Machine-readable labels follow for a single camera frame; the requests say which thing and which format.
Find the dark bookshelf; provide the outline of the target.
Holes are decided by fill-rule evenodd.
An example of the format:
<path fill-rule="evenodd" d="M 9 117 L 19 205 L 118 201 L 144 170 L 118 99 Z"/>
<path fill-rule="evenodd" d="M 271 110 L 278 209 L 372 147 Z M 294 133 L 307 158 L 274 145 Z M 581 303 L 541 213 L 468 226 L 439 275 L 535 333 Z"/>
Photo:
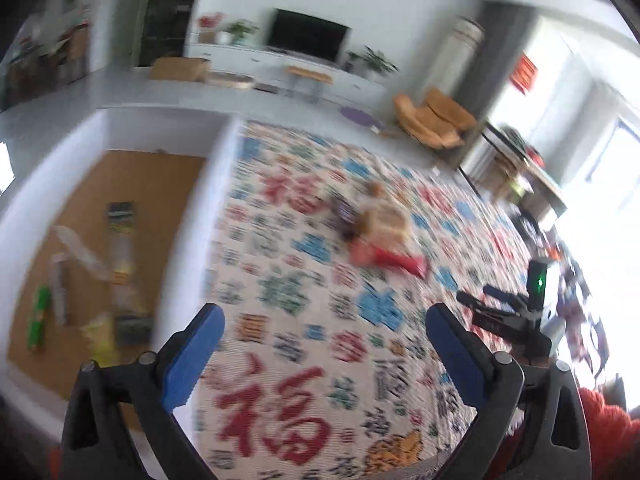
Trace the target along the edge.
<path fill-rule="evenodd" d="M 164 56 L 181 56 L 194 0 L 149 0 L 143 21 L 137 66 Z"/>

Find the dark wooden side table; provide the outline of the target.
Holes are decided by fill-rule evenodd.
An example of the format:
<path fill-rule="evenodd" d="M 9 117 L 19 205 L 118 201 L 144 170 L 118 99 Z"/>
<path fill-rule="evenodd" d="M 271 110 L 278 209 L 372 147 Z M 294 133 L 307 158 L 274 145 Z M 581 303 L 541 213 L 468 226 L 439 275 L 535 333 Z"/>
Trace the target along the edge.
<path fill-rule="evenodd" d="M 520 206 L 537 221 L 550 211 L 556 218 L 567 211 L 560 186 L 511 129 L 480 122 L 469 132 L 458 170 L 480 198 L 494 205 Z"/>

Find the black television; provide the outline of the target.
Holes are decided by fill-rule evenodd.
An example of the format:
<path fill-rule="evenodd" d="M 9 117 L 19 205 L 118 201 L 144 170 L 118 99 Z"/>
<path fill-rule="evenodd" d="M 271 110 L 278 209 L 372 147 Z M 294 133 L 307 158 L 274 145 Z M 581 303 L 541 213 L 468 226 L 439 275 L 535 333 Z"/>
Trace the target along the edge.
<path fill-rule="evenodd" d="M 335 63 L 342 52 L 350 28 L 289 10 L 274 12 L 266 45 L 270 49 L 293 52 Z"/>

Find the red flower vase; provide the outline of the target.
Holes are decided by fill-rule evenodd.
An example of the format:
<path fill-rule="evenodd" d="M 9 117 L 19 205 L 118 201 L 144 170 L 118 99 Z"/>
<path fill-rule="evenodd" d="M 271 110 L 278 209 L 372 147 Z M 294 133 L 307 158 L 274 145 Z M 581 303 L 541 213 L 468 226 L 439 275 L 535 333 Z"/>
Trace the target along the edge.
<path fill-rule="evenodd" d="M 198 18 L 198 42 L 200 44 L 213 44 L 216 30 L 226 17 L 221 12 L 202 14 Z"/>

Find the brown cardboard box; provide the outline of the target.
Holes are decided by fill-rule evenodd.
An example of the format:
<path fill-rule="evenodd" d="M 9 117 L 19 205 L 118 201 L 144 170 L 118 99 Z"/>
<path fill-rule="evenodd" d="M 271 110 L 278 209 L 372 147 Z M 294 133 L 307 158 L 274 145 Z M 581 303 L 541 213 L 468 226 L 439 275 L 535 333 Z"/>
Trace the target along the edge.
<path fill-rule="evenodd" d="M 151 66 L 151 80 L 203 82 L 208 74 L 208 62 L 204 58 L 158 58 Z"/>

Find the dark chocolate bar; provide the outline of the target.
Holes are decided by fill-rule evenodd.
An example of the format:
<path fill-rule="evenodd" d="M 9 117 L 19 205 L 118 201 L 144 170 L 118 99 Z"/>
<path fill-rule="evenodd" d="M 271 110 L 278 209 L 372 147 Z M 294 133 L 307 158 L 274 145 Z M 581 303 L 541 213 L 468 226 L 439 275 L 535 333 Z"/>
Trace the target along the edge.
<path fill-rule="evenodd" d="M 359 216 L 358 211 L 341 196 L 332 198 L 331 209 L 337 229 L 346 236 L 354 234 Z"/>

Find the bread loaf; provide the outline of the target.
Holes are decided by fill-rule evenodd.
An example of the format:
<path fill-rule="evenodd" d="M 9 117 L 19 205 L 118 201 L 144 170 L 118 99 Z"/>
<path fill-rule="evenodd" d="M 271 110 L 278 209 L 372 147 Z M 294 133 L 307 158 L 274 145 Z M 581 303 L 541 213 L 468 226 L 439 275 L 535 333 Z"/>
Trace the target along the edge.
<path fill-rule="evenodd" d="M 360 212 L 359 237 L 385 250 L 407 250 L 411 234 L 405 211 L 387 202 L 377 202 Z"/>

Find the dining table with chairs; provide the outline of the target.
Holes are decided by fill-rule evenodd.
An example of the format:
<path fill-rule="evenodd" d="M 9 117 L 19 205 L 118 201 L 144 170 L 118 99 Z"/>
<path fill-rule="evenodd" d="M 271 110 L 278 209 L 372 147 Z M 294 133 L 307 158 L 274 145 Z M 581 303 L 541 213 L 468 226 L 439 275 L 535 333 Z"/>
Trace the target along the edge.
<path fill-rule="evenodd" d="M 1 110 L 55 92 L 89 73 L 91 27 L 81 23 L 63 32 L 50 46 L 27 38 L 6 63 L 1 78 Z"/>

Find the clear wrapper snack stick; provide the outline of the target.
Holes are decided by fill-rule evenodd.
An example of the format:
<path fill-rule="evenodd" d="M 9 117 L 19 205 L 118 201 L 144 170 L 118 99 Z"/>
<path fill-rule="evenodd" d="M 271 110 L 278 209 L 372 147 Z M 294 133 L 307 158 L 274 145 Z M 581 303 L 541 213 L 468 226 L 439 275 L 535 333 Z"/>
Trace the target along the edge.
<path fill-rule="evenodd" d="M 80 238 L 67 226 L 53 227 L 56 237 L 66 248 L 66 252 L 77 260 L 81 266 L 96 280 L 108 282 L 111 278 L 106 263 L 100 259 Z"/>

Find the clear long snack packet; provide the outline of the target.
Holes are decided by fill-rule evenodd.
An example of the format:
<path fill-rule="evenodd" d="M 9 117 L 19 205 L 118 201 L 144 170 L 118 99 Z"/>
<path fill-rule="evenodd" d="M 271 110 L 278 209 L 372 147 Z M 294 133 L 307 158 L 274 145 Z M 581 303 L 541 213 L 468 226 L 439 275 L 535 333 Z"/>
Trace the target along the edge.
<path fill-rule="evenodd" d="M 62 252 L 54 254 L 49 264 L 49 280 L 52 297 L 52 307 L 56 322 L 59 326 L 68 324 L 68 258 Z"/>

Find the yellow snack bag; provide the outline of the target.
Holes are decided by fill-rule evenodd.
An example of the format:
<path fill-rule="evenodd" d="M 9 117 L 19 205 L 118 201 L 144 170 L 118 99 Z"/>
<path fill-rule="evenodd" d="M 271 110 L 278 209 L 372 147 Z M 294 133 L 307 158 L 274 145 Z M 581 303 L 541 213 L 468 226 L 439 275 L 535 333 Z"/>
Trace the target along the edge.
<path fill-rule="evenodd" d="M 88 324 L 81 326 L 81 335 L 88 344 L 90 358 L 100 367 L 119 364 L 119 353 L 115 341 L 113 317 L 103 312 Z"/>

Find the patterned woven table cloth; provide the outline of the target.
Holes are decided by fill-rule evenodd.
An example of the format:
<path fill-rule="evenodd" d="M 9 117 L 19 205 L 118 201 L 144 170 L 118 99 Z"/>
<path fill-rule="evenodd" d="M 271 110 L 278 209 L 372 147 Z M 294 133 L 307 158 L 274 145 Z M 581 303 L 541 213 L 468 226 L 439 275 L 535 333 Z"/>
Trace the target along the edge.
<path fill-rule="evenodd" d="M 434 460 L 472 422 L 427 339 L 459 290 L 526 287 L 528 251 L 506 213 L 462 186 L 306 132 L 240 133 L 209 258 L 226 328 L 196 387 L 198 450 L 221 479 L 359 479 Z M 382 185 L 424 278 L 356 266 L 330 206 Z"/>

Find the black yellow long snack pack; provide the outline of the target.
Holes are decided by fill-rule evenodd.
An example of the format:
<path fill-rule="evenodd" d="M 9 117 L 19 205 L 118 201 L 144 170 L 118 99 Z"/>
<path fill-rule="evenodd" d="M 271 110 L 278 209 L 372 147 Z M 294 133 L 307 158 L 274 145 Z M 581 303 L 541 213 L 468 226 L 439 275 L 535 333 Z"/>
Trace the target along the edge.
<path fill-rule="evenodd" d="M 121 346 L 147 344 L 151 338 L 153 315 L 141 296 L 134 254 L 134 202 L 108 204 L 107 234 L 116 342 Z"/>

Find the red snack packet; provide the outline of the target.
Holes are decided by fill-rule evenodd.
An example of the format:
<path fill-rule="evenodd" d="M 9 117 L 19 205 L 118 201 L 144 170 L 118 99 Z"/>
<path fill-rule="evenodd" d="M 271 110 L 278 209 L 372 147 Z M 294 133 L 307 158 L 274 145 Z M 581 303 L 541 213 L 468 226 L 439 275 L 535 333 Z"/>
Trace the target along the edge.
<path fill-rule="evenodd" d="M 430 266 L 423 256 L 410 256 L 355 240 L 349 247 L 349 261 L 362 268 L 395 269 L 416 278 L 426 278 Z"/>

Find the purple round floor mat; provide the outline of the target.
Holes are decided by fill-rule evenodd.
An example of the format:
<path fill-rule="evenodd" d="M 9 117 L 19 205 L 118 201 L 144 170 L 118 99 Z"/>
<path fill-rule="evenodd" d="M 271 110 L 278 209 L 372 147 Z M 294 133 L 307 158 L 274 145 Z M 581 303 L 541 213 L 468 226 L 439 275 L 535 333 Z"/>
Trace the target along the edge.
<path fill-rule="evenodd" d="M 360 127 L 371 130 L 380 130 L 382 128 L 382 124 L 377 119 L 363 110 L 358 110 L 358 108 L 343 106 L 340 108 L 340 113 L 350 122 Z"/>

